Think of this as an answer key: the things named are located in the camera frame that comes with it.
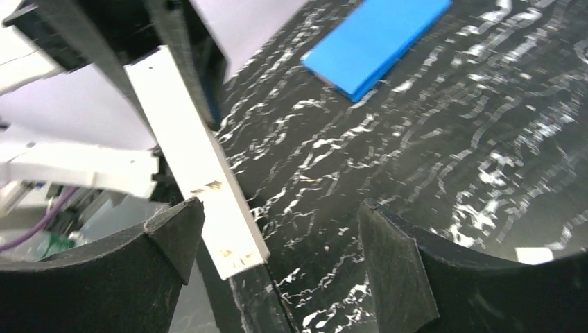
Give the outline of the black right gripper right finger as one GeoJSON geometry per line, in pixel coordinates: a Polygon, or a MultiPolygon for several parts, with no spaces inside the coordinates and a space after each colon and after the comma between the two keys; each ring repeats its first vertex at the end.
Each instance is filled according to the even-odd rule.
{"type": "Polygon", "coordinates": [[[459,246],[378,202],[358,210],[380,332],[586,332],[587,254],[528,265],[459,246]]]}

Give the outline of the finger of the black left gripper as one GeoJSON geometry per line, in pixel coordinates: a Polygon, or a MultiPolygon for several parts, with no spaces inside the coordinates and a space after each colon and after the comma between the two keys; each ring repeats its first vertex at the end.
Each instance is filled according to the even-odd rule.
{"type": "Polygon", "coordinates": [[[21,1],[2,25],[23,33],[65,71],[95,64],[151,128],[124,70],[148,45],[131,40],[149,26],[141,1],[21,1]]]}
{"type": "Polygon", "coordinates": [[[207,126],[221,126],[227,61],[190,1],[150,0],[144,5],[161,42],[170,49],[188,93],[207,126]]]}

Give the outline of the white remote control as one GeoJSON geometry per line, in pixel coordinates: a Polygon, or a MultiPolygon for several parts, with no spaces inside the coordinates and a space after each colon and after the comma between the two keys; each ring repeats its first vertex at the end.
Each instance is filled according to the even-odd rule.
{"type": "Polygon", "coordinates": [[[171,50],[159,46],[124,69],[181,194],[204,205],[202,238],[220,278],[266,263],[268,247],[171,50]]]}

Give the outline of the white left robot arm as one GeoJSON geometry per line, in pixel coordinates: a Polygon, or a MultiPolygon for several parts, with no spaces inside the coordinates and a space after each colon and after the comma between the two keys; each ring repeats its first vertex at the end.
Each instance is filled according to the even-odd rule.
{"type": "Polygon", "coordinates": [[[154,198],[176,182],[186,197],[222,173],[199,176],[199,162],[223,161],[212,133],[225,57],[189,1],[22,1],[3,20],[56,65],[96,65],[153,131],[153,152],[66,142],[2,155],[6,180],[93,187],[154,198]]]}

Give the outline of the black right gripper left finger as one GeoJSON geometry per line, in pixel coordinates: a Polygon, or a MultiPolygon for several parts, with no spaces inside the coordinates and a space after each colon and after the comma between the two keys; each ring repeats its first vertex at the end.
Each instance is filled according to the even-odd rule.
{"type": "Polygon", "coordinates": [[[205,221],[197,198],[144,223],[1,265],[2,332],[167,332],[205,221]]]}

